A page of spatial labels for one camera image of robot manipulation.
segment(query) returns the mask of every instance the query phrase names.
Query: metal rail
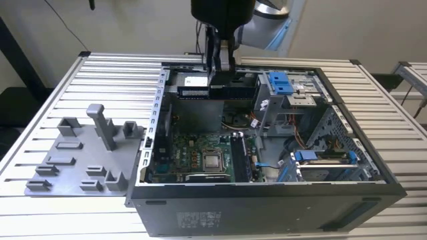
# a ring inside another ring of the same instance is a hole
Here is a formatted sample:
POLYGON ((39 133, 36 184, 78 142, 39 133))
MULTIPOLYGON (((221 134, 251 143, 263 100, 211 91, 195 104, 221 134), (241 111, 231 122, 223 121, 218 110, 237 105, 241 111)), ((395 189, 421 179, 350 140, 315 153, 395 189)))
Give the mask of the metal rail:
POLYGON ((399 62, 394 73, 401 75, 425 98, 427 98, 427 63, 399 62))
MULTIPOLYGON (((78 59, 0 162, 0 206, 7 206, 0 207, 0 236, 149 238, 138 213, 123 206, 125 197, 30 198, 24 188, 59 135, 62 117, 78 116, 91 124, 86 107, 97 102, 117 125, 137 121, 149 126, 163 61, 199 63, 201 57, 93 53, 78 59)), ((225 239, 427 239, 427 133, 365 68, 349 60, 293 58, 243 57, 242 64, 322 68, 409 196, 350 233, 225 239)))

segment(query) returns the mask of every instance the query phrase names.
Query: white wall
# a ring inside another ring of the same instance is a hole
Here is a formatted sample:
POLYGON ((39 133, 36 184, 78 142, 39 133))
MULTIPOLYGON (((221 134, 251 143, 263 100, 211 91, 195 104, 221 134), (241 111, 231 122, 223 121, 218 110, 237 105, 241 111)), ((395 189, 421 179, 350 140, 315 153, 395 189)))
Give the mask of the white wall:
MULTIPOLYGON (((93 52, 195 51, 190 0, 97 0, 95 11, 89 0, 48 1, 93 52)), ((85 48, 43 0, 2 0, 0 16, 42 80, 55 86, 85 48)), ((242 55, 263 56, 265 51, 243 47, 242 55)))
POLYGON ((358 59, 373 73, 427 62, 426 0, 306 0, 291 58, 358 59))

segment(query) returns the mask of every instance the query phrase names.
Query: white sticker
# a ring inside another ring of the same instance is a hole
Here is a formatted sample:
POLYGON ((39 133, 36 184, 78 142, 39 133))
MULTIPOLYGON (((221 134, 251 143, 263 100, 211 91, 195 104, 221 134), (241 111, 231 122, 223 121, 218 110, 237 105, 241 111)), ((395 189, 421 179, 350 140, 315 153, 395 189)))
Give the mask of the white sticker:
POLYGON ((265 108, 266 106, 269 106, 269 101, 267 101, 267 102, 263 101, 263 102, 261 103, 261 107, 262 107, 262 108, 265 108))
POLYGON ((189 76, 185 81, 186 87, 207 87, 209 78, 206 76, 189 76))
POLYGON ((294 87, 295 87, 297 89, 305 89, 305 86, 301 85, 301 84, 294 84, 294 87))
POLYGON ((257 125, 259 124, 261 121, 258 121, 257 119, 253 120, 251 122, 251 127, 257 128, 257 125))
POLYGON ((182 229, 219 228, 222 222, 221 211, 178 212, 178 227, 182 229))
POLYGON ((278 162, 278 165, 282 167, 283 164, 286 164, 286 161, 281 160, 281 161, 278 162))

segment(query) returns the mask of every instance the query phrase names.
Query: motherboard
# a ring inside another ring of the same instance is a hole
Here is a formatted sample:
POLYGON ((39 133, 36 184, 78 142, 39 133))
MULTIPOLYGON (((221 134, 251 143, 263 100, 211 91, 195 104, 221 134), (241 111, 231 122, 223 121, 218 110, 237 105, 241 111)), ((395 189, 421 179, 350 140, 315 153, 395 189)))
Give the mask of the motherboard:
POLYGON ((243 171, 235 166, 246 169, 250 182, 263 180, 254 164, 259 155, 253 136, 245 136, 242 144, 234 142, 231 135, 175 135, 173 139, 171 160, 154 163, 153 182, 193 183, 206 178, 235 182, 237 173, 243 171))

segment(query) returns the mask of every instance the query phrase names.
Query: side panel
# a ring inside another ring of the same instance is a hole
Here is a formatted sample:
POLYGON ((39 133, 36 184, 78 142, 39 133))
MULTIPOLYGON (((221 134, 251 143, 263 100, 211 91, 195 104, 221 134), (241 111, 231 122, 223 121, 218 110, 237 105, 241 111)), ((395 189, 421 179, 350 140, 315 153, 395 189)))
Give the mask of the side panel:
POLYGON ((133 201, 150 236, 167 237, 315 233, 331 231, 327 227, 338 224, 345 225, 341 231, 349 231, 397 199, 307 196, 133 201))

